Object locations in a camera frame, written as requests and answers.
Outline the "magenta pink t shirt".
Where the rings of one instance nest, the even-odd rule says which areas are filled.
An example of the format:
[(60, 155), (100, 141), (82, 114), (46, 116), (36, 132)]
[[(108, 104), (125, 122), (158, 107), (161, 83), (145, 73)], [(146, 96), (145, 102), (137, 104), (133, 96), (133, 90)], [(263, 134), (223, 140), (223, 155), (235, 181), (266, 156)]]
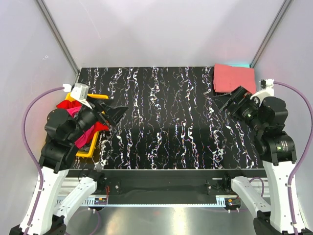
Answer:
[[(70, 104), (70, 107), (67, 108), (67, 111), (69, 112), (69, 114), (74, 118), (75, 115), (77, 115), (79, 113), (81, 109), (81, 105), (79, 105), (78, 103), (72, 102)], [(84, 145), (86, 145), (87, 143), (89, 143), (92, 138), (94, 133), (97, 132), (96, 130), (96, 124), (94, 124), (89, 130), (87, 130), (76, 142), (75, 145), (81, 149)]]

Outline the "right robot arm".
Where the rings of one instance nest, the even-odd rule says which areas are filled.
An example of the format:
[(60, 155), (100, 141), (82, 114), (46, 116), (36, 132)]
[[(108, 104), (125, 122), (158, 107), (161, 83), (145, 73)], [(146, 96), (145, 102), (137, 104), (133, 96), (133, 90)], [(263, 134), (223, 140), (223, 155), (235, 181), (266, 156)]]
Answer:
[(258, 235), (311, 235), (312, 231), (305, 227), (301, 217), (298, 202), (292, 199), (296, 187), (291, 182), (291, 173), (298, 161), (295, 143), (284, 131), (288, 117), (285, 101), (265, 90), (252, 94), (239, 86), (230, 93), (221, 110), (253, 130), (254, 146), (266, 171), (270, 203), (244, 176), (224, 179), (224, 192), (236, 193), (243, 200)]

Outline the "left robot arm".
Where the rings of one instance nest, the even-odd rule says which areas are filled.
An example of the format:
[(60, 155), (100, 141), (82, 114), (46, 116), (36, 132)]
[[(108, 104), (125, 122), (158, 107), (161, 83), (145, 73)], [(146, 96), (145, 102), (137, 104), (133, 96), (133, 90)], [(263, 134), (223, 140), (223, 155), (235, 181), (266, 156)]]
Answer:
[(91, 194), (105, 190), (105, 174), (89, 169), (78, 185), (56, 205), (59, 191), (79, 148), (76, 141), (97, 122), (116, 126), (128, 106), (112, 106), (111, 99), (88, 96), (78, 113), (71, 116), (63, 108), (47, 116), (46, 141), (38, 160), (39, 175), (33, 197), (23, 221), (10, 230), (11, 235), (63, 235), (71, 217)]

